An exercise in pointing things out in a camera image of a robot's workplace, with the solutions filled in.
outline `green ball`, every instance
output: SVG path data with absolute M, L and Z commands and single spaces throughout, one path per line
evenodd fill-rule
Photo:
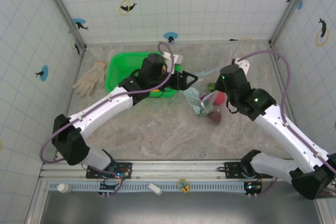
M 211 83 L 209 83 L 208 84 L 208 91 L 209 92 L 214 92 L 215 91 L 215 85 L 216 85 L 216 83 L 214 83 L 214 82 L 211 82 Z

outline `white tiled wall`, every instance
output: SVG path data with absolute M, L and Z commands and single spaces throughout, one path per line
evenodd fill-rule
M 324 38 L 316 40 L 327 23 Z M 299 127 L 317 144 L 336 152 L 336 0 L 303 0 L 277 47 L 290 62 L 289 99 Z M 287 72 L 281 65 L 282 73 Z
M 126 16 L 123 0 L 62 0 L 73 18 L 86 20 L 85 42 L 270 39 L 287 0 L 130 0 L 137 3 Z
M 22 223 L 79 62 L 51 0 L 0 0 L 0 223 Z M 42 66 L 49 75 L 36 78 Z

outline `work glove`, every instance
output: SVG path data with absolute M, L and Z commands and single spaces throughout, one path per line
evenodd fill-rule
M 104 68 L 107 64 L 103 61 L 96 61 L 93 68 L 83 74 L 82 78 L 73 85 L 76 93 L 83 95 L 90 95 L 98 82 L 100 86 L 104 86 L 105 71 Z

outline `marble floor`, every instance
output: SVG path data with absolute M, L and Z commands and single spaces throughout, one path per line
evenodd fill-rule
M 267 48 L 265 42 L 250 41 L 172 44 L 173 52 L 184 57 L 183 70 L 191 73 L 226 66 L 232 58 Z M 78 78 L 96 60 L 110 62 L 114 55 L 127 51 L 156 51 L 156 45 L 88 47 Z M 247 78 L 251 86 L 265 89 L 280 103 L 281 93 L 270 56 L 253 57 L 250 63 Z M 205 92 L 207 83 L 215 81 L 217 76 L 210 75 L 194 86 Z M 105 88 L 97 85 L 91 96 L 80 97 L 74 93 L 68 115 L 87 108 L 105 95 Z M 248 117 L 230 114 L 225 107 L 221 109 L 222 121 L 214 125 L 208 118 L 196 116 L 181 92 L 169 99 L 148 98 L 101 125 L 87 143 L 104 148 L 116 159 L 231 159 L 242 158 L 252 149 L 290 157 L 270 134 Z

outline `green bin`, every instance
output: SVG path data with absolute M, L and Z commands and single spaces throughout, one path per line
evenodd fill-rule
M 110 61 L 109 71 L 106 77 L 105 88 L 107 92 L 111 92 L 118 84 L 130 76 L 135 69 L 140 69 L 142 61 L 148 54 L 160 54 L 159 52 L 122 52 L 117 54 Z M 175 70 L 182 72 L 181 66 L 175 66 Z M 172 97 L 176 94 L 176 90 L 166 88 L 164 94 L 162 91 L 151 92 L 149 97 Z

